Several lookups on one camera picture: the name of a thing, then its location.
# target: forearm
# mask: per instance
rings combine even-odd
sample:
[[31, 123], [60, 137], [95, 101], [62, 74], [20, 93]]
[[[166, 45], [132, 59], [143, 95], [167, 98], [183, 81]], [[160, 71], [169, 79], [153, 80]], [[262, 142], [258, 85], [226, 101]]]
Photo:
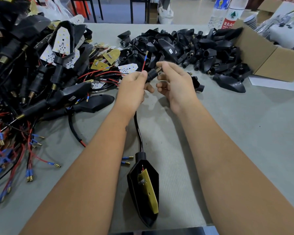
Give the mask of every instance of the forearm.
[[199, 101], [180, 116], [220, 234], [294, 234], [294, 208]]
[[128, 122], [111, 110], [20, 234], [108, 233]]

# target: plastic bottle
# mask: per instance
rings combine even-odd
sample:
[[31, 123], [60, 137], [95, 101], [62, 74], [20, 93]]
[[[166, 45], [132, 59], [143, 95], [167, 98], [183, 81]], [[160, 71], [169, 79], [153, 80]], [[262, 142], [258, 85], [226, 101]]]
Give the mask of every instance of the plastic bottle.
[[247, 3], [248, 0], [232, 0], [221, 28], [230, 29], [235, 21], [241, 17]]
[[216, 0], [212, 11], [212, 16], [208, 22], [209, 29], [219, 29], [221, 27], [224, 17], [227, 13], [227, 9], [229, 8], [229, 4], [230, 0]]

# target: table surface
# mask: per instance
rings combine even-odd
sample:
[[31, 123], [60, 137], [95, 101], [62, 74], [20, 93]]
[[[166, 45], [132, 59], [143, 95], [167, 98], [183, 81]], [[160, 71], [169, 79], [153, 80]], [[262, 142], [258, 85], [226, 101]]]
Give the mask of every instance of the table surface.
[[[202, 25], [88, 24], [88, 27], [93, 31], [95, 42], [116, 46], [120, 42], [117, 35], [127, 30], [131, 31], [131, 38], [156, 27], [170, 33], [184, 28], [207, 31]], [[244, 82], [246, 93], [240, 94], [220, 88], [208, 75], [194, 72], [192, 66], [186, 70], [193, 72], [205, 85], [204, 92], [197, 96], [216, 122], [294, 206], [294, 91], [252, 86], [247, 79]], [[116, 93], [117, 90], [107, 91], [113, 96]], [[111, 108], [112, 105], [94, 114], [79, 113], [74, 117], [75, 127], [85, 142], [92, 138]], [[137, 115], [147, 158], [159, 173], [159, 215], [152, 229], [211, 224], [187, 139], [168, 101], [158, 92], [147, 93]], [[19, 233], [83, 150], [71, 134], [66, 117], [43, 122], [38, 128], [39, 134], [47, 137], [39, 155], [62, 167], [58, 169], [35, 161], [34, 181], [26, 183], [23, 164], [11, 194], [0, 205], [0, 235]], [[138, 149], [131, 120], [124, 156], [134, 156]], [[129, 169], [121, 166], [119, 172], [112, 233], [146, 229], [128, 191]]]

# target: bottle label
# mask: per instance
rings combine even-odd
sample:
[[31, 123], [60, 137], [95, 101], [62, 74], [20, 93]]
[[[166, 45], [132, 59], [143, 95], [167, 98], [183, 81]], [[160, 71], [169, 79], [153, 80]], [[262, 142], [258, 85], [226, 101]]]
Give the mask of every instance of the bottle label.
[[242, 15], [244, 9], [243, 10], [239, 10], [239, 9], [232, 9], [229, 8], [227, 11], [227, 14], [224, 18], [223, 24], [221, 29], [230, 29], [233, 27], [235, 21], [240, 18], [240, 16]]
[[230, 0], [216, 0], [214, 3], [215, 9], [226, 10], [229, 8]]

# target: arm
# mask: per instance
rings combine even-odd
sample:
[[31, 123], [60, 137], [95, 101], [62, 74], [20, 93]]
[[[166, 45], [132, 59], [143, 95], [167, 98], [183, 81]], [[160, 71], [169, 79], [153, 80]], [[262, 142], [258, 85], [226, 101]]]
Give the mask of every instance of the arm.
[[[21, 235], [109, 231], [126, 126], [144, 100], [147, 72], [123, 78], [114, 107], [75, 162], [27, 222]], [[146, 88], [153, 92], [150, 85]]]
[[158, 91], [181, 120], [219, 234], [294, 234], [294, 208], [203, 107], [190, 76], [158, 65], [165, 72], [158, 79], [170, 82], [157, 83]]

